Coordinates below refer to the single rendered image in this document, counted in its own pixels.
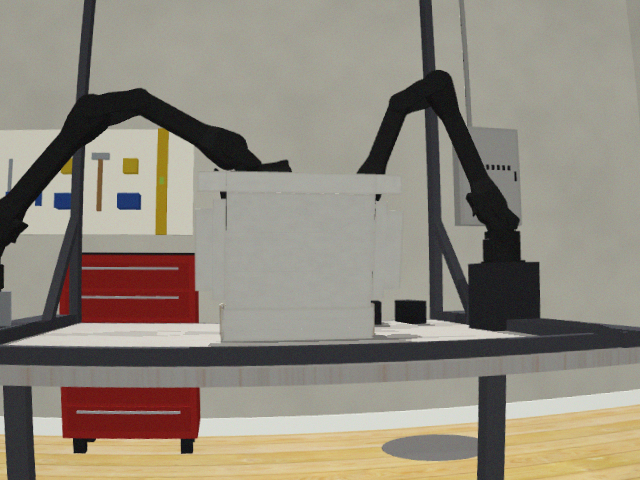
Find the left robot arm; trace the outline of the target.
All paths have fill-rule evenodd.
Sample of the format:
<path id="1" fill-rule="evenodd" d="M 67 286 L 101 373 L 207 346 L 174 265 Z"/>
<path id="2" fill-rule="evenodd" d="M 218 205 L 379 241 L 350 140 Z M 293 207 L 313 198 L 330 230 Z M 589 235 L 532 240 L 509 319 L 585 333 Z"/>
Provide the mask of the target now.
<path id="1" fill-rule="evenodd" d="M 449 73 L 431 71 L 424 79 L 391 96 L 370 154 L 357 173 L 385 174 L 406 115 L 428 107 L 442 120 L 467 176 L 471 193 L 467 193 L 466 200 L 473 216 L 477 213 L 478 220 L 487 228 L 483 239 L 484 261 L 481 263 L 525 262 L 521 260 L 520 231 L 513 231 L 520 219 L 508 208 L 504 196 L 485 170 L 459 111 Z"/>

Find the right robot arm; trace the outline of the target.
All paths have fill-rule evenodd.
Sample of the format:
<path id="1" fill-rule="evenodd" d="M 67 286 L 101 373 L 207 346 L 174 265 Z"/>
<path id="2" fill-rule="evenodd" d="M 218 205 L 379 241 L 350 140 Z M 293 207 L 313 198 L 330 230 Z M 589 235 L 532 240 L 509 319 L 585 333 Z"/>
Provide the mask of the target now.
<path id="1" fill-rule="evenodd" d="M 288 160 L 262 164 L 240 134 L 204 124 L 143 88 L 85 94 L 71 109 L 58 136 L 0 199 L 0 289 L 4 288 L 2 254 L 28 227 L 23 223 L 28 208 L 78 149 L 97 138 L 108 126 L 139 115 L 193 144 L 221 169 L 292 172 Z"/>

